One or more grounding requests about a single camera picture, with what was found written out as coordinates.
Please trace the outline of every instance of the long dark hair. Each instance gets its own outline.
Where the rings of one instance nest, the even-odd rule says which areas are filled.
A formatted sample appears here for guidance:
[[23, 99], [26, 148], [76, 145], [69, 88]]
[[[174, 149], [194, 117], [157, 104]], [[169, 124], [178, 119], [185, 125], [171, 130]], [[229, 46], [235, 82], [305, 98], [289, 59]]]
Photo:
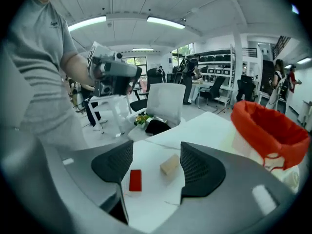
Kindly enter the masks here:
[[277, 59], [276, 63], [275, 63], [275, 66], [277, 66], [277, 65], [279, 66], [279, 71], [281, 72], [282, 77], [284, 78], [285, 77], [285, 72], [284, 72], [284, 62], [283, 62], [283, 60]]

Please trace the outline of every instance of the red bag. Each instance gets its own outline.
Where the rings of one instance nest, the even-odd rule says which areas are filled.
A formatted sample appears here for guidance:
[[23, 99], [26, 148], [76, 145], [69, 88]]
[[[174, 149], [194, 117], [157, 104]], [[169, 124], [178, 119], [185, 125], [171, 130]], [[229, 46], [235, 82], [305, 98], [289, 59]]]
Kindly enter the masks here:
[[255, 102], [240, 101], [234, 105], [231, 120], [237, 131], [263, 158], [277, 153], [285, 159], [283, 170], [299, 164], [310, 144], [306, 129], [284, 114]]

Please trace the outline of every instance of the gray t-shirt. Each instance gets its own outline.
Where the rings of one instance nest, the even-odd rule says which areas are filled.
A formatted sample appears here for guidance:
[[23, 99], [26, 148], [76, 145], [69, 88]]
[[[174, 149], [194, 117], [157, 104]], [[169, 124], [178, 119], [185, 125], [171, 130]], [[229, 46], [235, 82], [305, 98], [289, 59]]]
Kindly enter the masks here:
[[76, 51], [64, 18], [51, 3], [28, 0], [12, 22], [6, 43], [14, 64], [35, 90], [20, 128], [44, 144], [87, 148], [59, 73], [62, 56]]

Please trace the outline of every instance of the staircase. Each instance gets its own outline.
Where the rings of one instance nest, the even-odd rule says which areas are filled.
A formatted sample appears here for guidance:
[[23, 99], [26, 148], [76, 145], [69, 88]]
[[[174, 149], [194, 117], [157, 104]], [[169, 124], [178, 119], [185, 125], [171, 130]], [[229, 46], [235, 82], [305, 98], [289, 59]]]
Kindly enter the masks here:
[[262, 80], [260, 91], [271, 94], [272, 88], [269, 84], [269, 79], [273, 79], [274, 77], [274, 64], [272, 61], [263, 60], [263, 70], [262, 70]]

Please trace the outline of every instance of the woman with long hair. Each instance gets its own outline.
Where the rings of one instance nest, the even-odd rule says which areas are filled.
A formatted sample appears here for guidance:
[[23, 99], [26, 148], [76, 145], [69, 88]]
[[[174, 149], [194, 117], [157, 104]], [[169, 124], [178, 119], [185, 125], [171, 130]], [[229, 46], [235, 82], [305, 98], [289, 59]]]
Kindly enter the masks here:
[[269, 81], [271, 82], [271, 87], [273, 88], [273, 91], [266, 105], [266, 108], [274, 109], [277, 106], [279, 94], [281, 92], [281, 88], [284, 81], [285, 81], [284, 62], [281, 59], [277, 59], [275, 63], [275, 72], [273, 81], [272, 80]]

